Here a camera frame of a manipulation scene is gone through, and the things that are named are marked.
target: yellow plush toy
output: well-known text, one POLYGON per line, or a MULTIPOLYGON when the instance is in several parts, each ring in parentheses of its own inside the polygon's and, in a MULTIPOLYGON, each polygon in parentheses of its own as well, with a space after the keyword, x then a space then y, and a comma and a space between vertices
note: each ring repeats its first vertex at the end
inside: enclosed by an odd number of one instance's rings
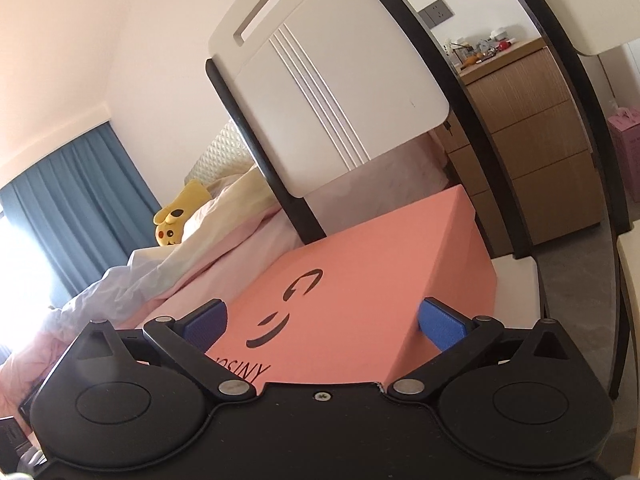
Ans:
POLYGON ((197 180, 190 180, 180 195, 154 216, 156 240, 161 246, 175 245, 182 241, 184 224, 191 216, 211 200, 207 188, 197 180))

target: screw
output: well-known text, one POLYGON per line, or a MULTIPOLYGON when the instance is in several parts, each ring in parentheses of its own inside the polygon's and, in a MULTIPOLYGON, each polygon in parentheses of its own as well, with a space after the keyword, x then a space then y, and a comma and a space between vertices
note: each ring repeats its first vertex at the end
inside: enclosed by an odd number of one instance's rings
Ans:
POLYGON ((220 383, 220 386, 218 386, 221 394, 229 396, 244 395, 249 391, 249 388, 249 383, 241 381, 240 379, 224 381, 223 383, 220 383))
POLYGON ((424 383, 418 379, 400 379, 394 383, 394 390, 403 395, 415 395, 424 391, 424 383))

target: pink box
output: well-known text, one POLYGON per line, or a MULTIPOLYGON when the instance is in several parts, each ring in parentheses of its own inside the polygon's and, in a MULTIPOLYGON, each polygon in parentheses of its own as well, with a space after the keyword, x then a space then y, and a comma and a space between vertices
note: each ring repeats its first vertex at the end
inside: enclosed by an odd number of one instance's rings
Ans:
POLYGON ((640 202, 640 112, 619 108, 607 122, 626 190, 640 202))
POLYGON ((496 276, 462 186, 280 257, 228 306, 207 356, 251 382, 388 385, 440 353, 420 331, 432 296, 494 311, 496 276))

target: window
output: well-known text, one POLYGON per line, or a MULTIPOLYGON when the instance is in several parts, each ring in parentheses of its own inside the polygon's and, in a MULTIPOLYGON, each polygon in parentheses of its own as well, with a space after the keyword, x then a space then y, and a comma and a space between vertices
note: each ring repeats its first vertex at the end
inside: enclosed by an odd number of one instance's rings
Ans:
POLYGON ((0 344, 15 350, 30 341, 47 315, 50 286, 46 257, 0 211, 0 344))

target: wooden dresser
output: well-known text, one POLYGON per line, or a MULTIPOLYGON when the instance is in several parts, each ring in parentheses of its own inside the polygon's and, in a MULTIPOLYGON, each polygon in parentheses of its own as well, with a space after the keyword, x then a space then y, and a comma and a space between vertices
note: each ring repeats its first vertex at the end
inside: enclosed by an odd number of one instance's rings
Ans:
MULTIPOLYGON (((602 188, 582 121, 542 38, 522 42, 461 73, 504 161, 531 238, 540 244, 597 224, 602 188)), ((456 117, 436 128, 491 241, 511 243, 478 159, 456 117)))

